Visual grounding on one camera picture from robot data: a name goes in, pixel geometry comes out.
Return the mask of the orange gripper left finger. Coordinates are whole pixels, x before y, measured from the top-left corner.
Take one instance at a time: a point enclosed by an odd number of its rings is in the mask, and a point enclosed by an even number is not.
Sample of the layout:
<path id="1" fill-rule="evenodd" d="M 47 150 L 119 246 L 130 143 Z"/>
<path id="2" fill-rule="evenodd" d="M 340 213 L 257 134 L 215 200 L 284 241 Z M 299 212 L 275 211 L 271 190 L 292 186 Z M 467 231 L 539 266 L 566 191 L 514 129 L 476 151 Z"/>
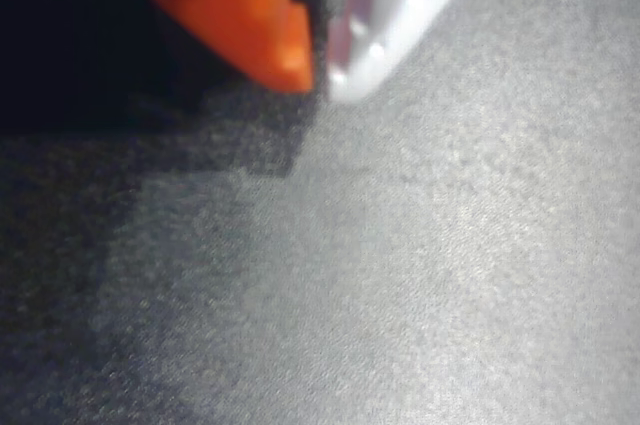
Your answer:
<path id="1" fill-rule="evenodd" d="M 295 0 L 153 0 L 247 77 L 274 91 L 313 87 L 309 15 Z"/>

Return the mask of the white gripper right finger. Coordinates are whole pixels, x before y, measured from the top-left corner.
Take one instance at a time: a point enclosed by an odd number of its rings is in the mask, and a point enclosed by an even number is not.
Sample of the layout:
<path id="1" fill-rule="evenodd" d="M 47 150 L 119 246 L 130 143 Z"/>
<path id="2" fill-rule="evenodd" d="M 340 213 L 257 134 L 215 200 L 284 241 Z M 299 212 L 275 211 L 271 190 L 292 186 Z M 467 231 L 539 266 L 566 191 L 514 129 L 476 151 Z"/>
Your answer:
<path id="1" fill-rule="evenodd" d="M 451 0 L 345 0 L 328 27 L 328 97 L 353 104 L 376 92 Z"/>

